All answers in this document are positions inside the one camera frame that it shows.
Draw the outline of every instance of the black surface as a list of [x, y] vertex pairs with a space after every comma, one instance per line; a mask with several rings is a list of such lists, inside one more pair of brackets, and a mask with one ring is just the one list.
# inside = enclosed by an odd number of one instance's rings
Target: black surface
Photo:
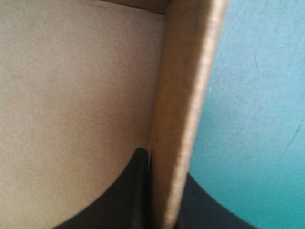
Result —
[[147, 163], [146, 149], [137, 149], [102, 196], [54, 229], [142, 229]]
[[255, 229], [207, 194], [188, 174], [175, 229]]

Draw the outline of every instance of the cardboard edge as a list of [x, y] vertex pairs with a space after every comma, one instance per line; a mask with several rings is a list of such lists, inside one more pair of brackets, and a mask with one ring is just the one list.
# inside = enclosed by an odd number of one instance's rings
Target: cardboard edge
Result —
[[226, 6], [227, 0], [174, 0], [166, 11], [148, 147], [156, 228], [173, 228], [179, 213]]

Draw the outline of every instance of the cardboard box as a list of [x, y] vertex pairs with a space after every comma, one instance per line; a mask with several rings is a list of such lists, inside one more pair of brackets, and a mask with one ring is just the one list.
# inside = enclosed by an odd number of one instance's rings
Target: cardboard box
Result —
[[0, 2], [0, 228], [72, 217], [138, 147], [176, 221], [226, 1], [112, 2]]

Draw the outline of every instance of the brown cardboard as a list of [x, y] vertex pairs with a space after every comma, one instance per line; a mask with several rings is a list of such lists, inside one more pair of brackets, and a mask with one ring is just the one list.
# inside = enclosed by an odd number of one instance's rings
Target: brown cardboard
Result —
[[147, 146], [163, 29], [112, 3], [0, 1], [0, 229], [67, 220]]
[[175, 223], [226, 0], [107, 1], [0, 2], [0, 228], [67, 220], [146, 146]]
[[145, 10], [164, 13], [171, 0], [106, 0], [126, 6], [133, 6]]
[[225, 7], [225, 0], [174, 0], [167, 9], [149, 143], [159, 229], [171, 229], [179, 212]]

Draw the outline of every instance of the teal wall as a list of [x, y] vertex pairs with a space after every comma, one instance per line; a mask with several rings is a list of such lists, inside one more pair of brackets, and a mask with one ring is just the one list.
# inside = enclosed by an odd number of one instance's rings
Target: teal wall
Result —
[[259, 228], [305, 228], [305, 0], [230, 1], [190, 172]]

